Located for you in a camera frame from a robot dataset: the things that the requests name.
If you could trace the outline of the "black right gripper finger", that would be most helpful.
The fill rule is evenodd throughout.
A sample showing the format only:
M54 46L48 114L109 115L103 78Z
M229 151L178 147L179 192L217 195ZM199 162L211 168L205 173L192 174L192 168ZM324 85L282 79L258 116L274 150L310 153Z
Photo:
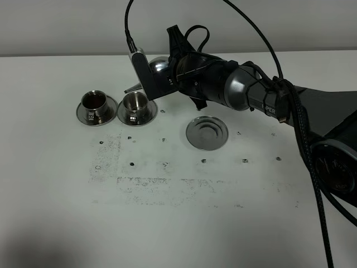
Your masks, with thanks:
M189 55L191 58L199 58L199 53L191 46L188 42L188 35L195 29L199 28L199 25L190 27L186 35L183 35L180 31L178 25L174 25L167 29L169 36L169 47L170 55L169 60L180 60L186 55Z

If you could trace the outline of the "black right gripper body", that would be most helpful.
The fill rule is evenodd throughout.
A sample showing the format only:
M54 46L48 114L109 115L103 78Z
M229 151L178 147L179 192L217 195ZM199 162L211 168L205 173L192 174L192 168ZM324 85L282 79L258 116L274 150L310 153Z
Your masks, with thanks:
M231 61L197 51L171 52L170 72L178 91L188 96L197 110L207 102L226 106L225 83L231 74Z

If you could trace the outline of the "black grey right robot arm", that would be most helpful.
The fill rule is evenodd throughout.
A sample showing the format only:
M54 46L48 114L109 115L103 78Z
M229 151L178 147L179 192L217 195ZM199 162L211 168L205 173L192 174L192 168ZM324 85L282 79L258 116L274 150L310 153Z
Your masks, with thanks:
M313 182L350 222L341 204L356 204L356 92L324 92L268 77L251 61L239 64L205 54L177 26L168 30L170 72L177 90L197 109L215 102L236 111L261 111L295 130Z

